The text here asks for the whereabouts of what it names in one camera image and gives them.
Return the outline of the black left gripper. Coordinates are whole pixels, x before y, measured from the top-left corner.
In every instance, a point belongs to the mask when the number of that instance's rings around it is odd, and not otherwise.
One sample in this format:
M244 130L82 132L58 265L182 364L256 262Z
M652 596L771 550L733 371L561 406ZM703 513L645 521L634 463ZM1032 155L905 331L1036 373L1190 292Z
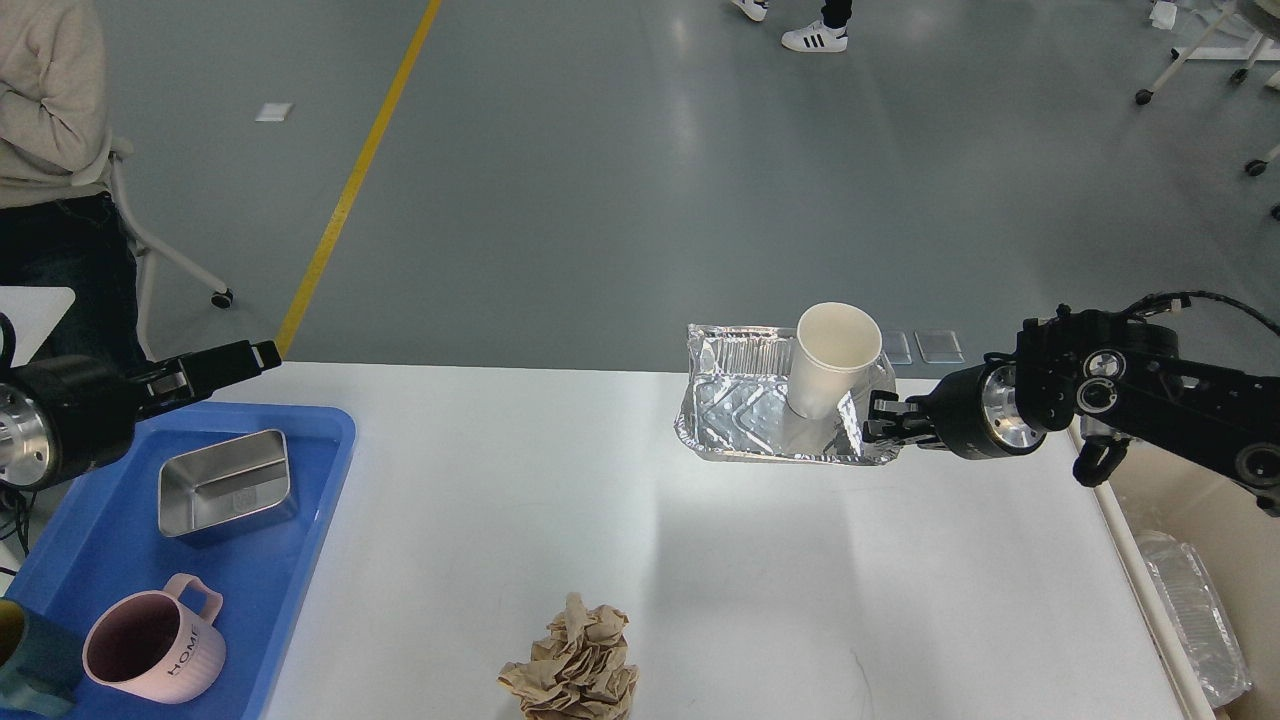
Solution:
M182 354L125 378L86 356L3 372L3 484L40 491L123 457L138 419L210 398L282 365L271 340Z

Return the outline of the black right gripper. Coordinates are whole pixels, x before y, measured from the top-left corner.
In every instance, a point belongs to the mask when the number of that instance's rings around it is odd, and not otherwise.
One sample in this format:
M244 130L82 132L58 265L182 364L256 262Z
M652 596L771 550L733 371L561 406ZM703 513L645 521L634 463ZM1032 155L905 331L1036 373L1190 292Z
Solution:
M1019 457L1037 451L1046 433L1016 406L1011 363L972 366L945 377L927 396L900 398L873 389L861 437L874 445L947 448L968 460Z

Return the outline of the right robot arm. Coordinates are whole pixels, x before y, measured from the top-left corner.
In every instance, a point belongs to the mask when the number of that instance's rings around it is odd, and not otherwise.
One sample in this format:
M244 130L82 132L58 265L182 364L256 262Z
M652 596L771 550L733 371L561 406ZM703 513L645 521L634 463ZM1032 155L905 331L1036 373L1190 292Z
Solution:
M1014 351L987 354L928 395L873 391L863 438L968 460L1020 457L1078 420L1080 486L1107 482L1142 439L1228 478L1276 516L1277 378L1181 359L1176 333L1152 319L1193 299L1151 293L1116 313L1060 305L1027 319Z

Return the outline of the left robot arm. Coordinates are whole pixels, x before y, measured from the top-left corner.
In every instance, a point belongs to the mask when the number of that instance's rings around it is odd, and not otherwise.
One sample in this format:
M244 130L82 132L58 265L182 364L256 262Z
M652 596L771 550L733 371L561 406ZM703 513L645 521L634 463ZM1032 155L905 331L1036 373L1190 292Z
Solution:
M150 363L124 375L96 357L13 366L15 329L3 318L1 482L36 492L123 457L140 421L210 398L278 368L268 340L238 341Z

